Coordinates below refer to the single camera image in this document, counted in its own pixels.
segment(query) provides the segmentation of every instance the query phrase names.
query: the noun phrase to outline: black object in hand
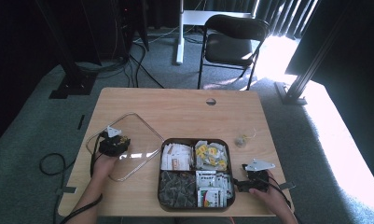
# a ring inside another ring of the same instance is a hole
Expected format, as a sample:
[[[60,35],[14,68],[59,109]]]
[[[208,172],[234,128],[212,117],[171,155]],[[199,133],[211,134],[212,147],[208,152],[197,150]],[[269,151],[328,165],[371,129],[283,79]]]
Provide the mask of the black object in hand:
[[[99,152],[109,157],[118,157],[128,150],[131,139],[127,136],[116,135],[109,137],[108,133],[103,133],[104,140],[100,142]]]
[[[263,171],[247,171],[248,180],[238,181],[233,179],[239,192],[248,192],[249,189],[258,189],[261,191],[268,191],[269,175],[266,170]]]

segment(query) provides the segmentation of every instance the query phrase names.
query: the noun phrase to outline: black stand base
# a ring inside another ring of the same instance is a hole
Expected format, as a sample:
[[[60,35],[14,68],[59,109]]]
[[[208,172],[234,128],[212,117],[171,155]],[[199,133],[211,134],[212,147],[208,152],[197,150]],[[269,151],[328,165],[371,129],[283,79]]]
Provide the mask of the black stand base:
[[[283,82],[275,82],[277,92],[279,92],[280,98],[282,98],[283,104],[285,105],[306,105],[305,98],[297,98],[296,100],[287,95],[288,86]]]
[[[98,73],[82,72],[84,78],[78,84],[70,84],[67,76],[62,80],[56,91],[50,94],[49,99],[66,99],[68,95],[89,95]]]

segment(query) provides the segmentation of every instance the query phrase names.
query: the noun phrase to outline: gray carpet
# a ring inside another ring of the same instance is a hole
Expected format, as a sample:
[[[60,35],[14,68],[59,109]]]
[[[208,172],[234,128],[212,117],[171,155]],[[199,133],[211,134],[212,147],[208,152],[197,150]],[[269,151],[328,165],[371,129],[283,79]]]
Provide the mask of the gray carpet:
[[[175,65],[176,43],[174,38],[151,42],[151,50],[142,64],[165,88],[196,89],[201,47],[186,42],[184,63]],[[142,55],[141,48],[134,45],[132,56],[139,60]],[[87,63],[81,65],[96,67]],[[62,176],[42,174],[40,160],[56,152],[63,154],[66,164],[72,162],[82,144],[101,89],[135,87],[131,74],[136,68],[136,63],[130,62],[125,70],[101,73],[90,95],[69,96],[64,100],[48,98],[64,76],[60,66],[41,80],[0,139],[0,223],[52,222],[56,190]],[[246,78],[231,83],[238,76],[234,72],[209,69],[203,74],[205,89],[240,90],[247,83]],[[298,216],[304,223],[374,223],[374,208],[360,203],[339,187],[306,108],[283,105],[270,74],[265,71],[263,64],[257,68],[251,91],[257,91],[260,96],[285,177],[297,184],[291,195]],[[141,68],[138,86],[159,87]],[[81,116],[85,117],[78,128]],[[55,172],[62,168],[62,163],[51,158],[45,161],[44,168]],[[66,180],[70,173],[71,169],[65,172]],[[280,223],[276,217],[235,217],[235,220],[240,224]],[[120,217],[100,217],[99,223],[120,223]]]

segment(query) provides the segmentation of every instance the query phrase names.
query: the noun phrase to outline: chair seat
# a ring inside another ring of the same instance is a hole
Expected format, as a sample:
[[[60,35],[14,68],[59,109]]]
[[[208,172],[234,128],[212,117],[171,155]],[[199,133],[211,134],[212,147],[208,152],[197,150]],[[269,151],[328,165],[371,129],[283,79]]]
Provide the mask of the chair seat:
[[[221,34],[210,34],[207,38],[205,58],[210,63],[249,66],[253,63],[251,54],[249,39],[234,39]]]

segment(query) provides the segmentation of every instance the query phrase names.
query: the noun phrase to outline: chair leg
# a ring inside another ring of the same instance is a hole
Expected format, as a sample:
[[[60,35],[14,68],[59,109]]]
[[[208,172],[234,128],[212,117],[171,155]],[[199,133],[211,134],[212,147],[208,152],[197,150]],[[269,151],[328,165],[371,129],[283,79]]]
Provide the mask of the chair leg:
[[[245,73],[245,71],[247,71],[247,69],[248,69],[248,67],[245,67],[244,70],[242,70],[242,74],[239,75],[239,78],[242,78],[242,76],[244,76],[244,73]]]
[[[206,47],[206,40],[207,40],[207,30],[204,30],[203,44],[201,45],[201,66],[199,68],[198,90],[201,89],[201,73],[203,71],[204,49]]]
[[[198,90],[201,89],[201,70],[203,69],[203,62],[201,62],[201,68],[199,69],[199,79],[198,79]]]
[[[256,70],[256,61],[254,61],[253,68],[251,69],[250,78],[248,78],[247,91],[250,90],[251,81],[253,80],[254,71]]]
[[[251,68],[251,75],[250,75],[250,78],[248,79],[248,85],[246,89],[247,91],[250,90],[251,81],[253,80],[254,71],[256,70],[256,62],[258,61],[258,57],[259,57],[259,51],[256,53],[256,58],[253,60],[254,65],[253,65],[253,68]]]

